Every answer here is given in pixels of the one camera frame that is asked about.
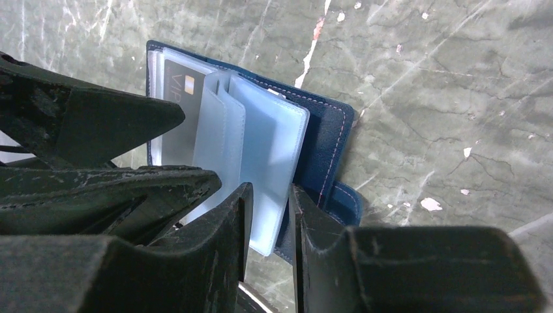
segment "blue wallet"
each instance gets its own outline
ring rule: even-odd
[[[199,62],[217,68],[231,70],[236,75],[264,89],[269,89],[273,93],[280,94],[286,101],[308,111],[308,124],[296,171],[293,175],[293,182],[302,186],[319,208],[341,224],[359,225],[363,211],[363,201],[360,195],[351,187],[335,181],[340,157],[353,124],[355,113],[351,106],[270,80],[235,65],[210,59],[161,42],[150,40],[147,43],[147,53],[163,49],[183,53]],[[152,91],[151,89],[151,80],[156,75],[162,74],[156,73],[152,69],[151,63],[148,62],[146,91],[149,97],[155,97],[158,93],[158,91]],[[153,165],[155,163],[153,159],[156,156],[152,154],[151,142],[148,143],[147,157],[148,164]],[[284,213],[284,219],[280,225],[275,253],[291,262],[293,247],[291,245],[287,213]]]

